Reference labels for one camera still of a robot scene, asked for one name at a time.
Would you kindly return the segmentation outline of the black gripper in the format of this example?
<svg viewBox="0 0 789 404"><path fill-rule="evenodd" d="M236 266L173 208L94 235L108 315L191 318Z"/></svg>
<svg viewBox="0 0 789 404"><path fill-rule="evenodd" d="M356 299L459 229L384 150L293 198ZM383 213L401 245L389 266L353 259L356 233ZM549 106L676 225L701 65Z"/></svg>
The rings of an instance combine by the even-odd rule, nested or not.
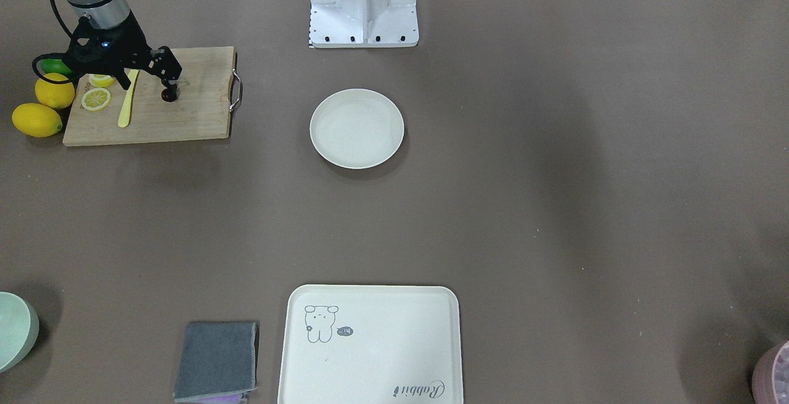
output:
<svg viewBox="0 0 789 404"><path fill-rule="evenodd" d="M168 90L177 90L180 61L167 47L152 49L134 13L113 28L96 28L86 16L78 19L63 62L76 75L99 73L118 77L127 68L151 72Z"/></svg>

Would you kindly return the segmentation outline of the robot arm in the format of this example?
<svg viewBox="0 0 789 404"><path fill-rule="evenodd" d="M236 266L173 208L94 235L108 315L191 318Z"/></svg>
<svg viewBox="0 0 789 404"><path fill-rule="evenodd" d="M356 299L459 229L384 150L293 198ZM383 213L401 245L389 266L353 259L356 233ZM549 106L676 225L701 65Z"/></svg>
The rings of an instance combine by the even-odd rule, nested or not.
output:
<svg viewBox="0 0 789 404"><path fill-rule="evenodd" d="M62 59L74 79L88 73L109 75L122 89L129 89L126 71L142 70L160 79L164 101L177 100L181 64L166 45L149 46L126 0L50 0L50 4L70 44L66 52L35 58L35 73L39 61Z"/></svg>

